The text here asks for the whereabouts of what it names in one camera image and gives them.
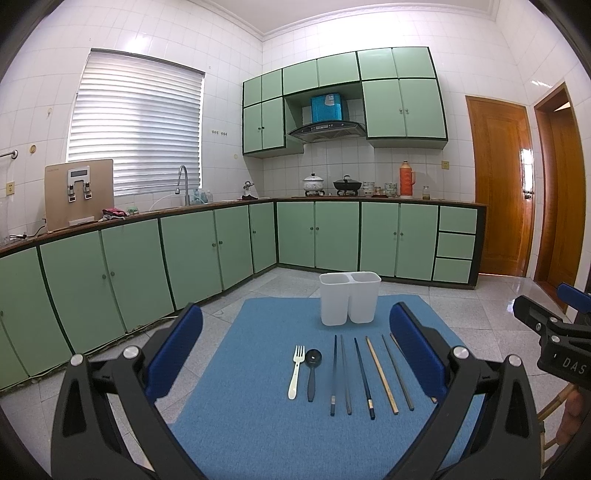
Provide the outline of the right hand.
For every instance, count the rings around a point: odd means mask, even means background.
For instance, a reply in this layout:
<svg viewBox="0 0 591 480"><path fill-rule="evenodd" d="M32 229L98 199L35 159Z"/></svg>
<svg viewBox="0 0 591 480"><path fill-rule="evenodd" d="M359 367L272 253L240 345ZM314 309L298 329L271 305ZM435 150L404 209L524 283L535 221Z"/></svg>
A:
<svg viewBox="0 0 591 480"><path fill-rule="evenodd" d="M560 426L556 433L559 446L568 444L577 434L586 415L590 393L586 390L573 390L567 397Z"/></svg>

